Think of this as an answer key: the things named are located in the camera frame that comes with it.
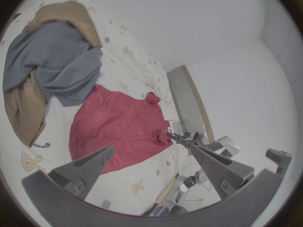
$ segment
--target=red garment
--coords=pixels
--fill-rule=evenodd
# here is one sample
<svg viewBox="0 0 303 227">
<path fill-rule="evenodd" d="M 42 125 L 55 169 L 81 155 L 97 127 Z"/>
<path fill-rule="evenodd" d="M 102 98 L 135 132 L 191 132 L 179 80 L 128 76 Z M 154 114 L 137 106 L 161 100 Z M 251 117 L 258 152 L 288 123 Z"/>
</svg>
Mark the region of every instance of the red garment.
<svg viewBox="0 0 303 227">
<path fill-rule="evenodd" d="M 76 160 L 105 146 L 115 154 L 102 174 L 140 163 L 172 145 L 160 99 L 148 93 L 138 100 L 95 85 L 71 126 L 69 149 Z"/>
</svg>

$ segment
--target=drawstring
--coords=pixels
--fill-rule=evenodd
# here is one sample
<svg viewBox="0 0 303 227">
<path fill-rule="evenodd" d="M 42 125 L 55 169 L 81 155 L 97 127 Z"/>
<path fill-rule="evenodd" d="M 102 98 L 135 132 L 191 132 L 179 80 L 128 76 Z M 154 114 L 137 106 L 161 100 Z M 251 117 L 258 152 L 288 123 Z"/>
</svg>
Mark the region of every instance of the drawstring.
<svg viewBox="0 0 303 227">
<path fill-rule="evenodd" d="M 40 146 L 40 145 L 36 145 L 36 144 L 34 144 L 34 143 L 31 143 L 30 146 L 31 146 L 31 147 L 32 147 L 32 146 L 36 146 L 36 147 L 40 147 L 40 148 L 48 148 L 48 147 L 51 146 L 51 144 L 50 144 L 50 143 L 45 143 L 44 146 Z"/>
</svg>

